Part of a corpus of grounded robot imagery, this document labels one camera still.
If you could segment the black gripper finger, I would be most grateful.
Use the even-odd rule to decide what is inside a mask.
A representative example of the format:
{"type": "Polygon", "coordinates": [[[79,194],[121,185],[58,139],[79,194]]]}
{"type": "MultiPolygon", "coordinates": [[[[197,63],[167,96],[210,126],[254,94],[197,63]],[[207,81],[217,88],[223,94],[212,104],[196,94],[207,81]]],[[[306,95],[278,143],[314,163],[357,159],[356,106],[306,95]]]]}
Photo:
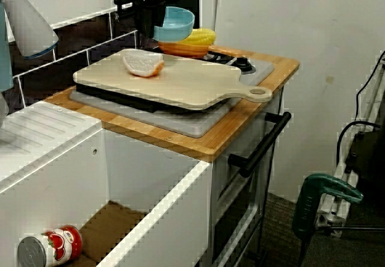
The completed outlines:
{"type": "Polygon", "coordinates": [[[157,5],[153,11],[153,24],[155,26],[163,26],[166,6],[164,4],[157,5]]]}
{"type": "Polygon", "coordinates": [[[153,7],[140,7],[136,13],[137,29],[148,38],[154,35],[153,12],[153,7]]]}

